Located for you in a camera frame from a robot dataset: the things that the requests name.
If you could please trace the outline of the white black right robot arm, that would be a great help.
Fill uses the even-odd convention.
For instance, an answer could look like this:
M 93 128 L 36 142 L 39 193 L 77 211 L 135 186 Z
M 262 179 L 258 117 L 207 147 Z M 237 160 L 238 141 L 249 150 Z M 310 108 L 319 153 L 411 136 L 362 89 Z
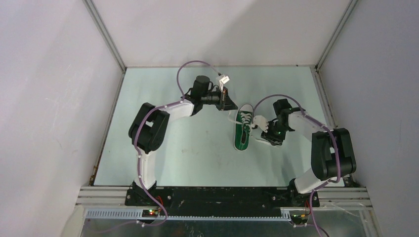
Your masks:
M 276 117 L 267 120 L 255 116 L 253 128 L 261 129 L 261 139 L 271 146 L 281 146 L 288 132 L 298 132 L 311 143 L 310 167 L 302 175 L 290 180 L 288 202 L 301 206 L 307 194 L 338 183 L 341 178 L 356 171 L 357 164 L 350 133 L 345 128 L 330 128 L 313 118 L 300 106 L 292 107 L 287 99 L 274 104 Z

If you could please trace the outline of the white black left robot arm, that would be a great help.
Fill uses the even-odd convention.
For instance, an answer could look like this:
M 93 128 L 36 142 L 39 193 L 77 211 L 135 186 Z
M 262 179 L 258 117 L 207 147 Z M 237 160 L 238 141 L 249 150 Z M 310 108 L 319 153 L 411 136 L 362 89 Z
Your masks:
M 156 192 L 155 160 L 156 151 L 162 145 L 169 123 L 197 114 L 204 105 L 214 105 L 219 111 L 236 110 L 238 107 L 229 97 L 225 86 L 230 77 L 219 74 L 214 84 L 207 76 L 197 76 L 193 86 L 179 101 L 162 106 L 144 103 L 138 111 L 128 136 L 136 149 L 137 176 L 133 184 L 141 187 L 137 199 L 143 205 L 152 205 Z

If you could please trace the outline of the green canvas sneaker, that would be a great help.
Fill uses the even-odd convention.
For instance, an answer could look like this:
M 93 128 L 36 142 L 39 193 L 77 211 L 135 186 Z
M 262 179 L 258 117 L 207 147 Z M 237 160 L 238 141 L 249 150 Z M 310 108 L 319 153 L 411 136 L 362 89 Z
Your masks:
M 251 104 L 244 104 L 242 105 L 238 111 L 250 111 L 254 112 L 253 106 Z M 250 140 L 250 132 L 248 131 L 236 131 L 234 129 L 234 148 L 237 151 L 245 151 L 249 146 L 249 140 Z

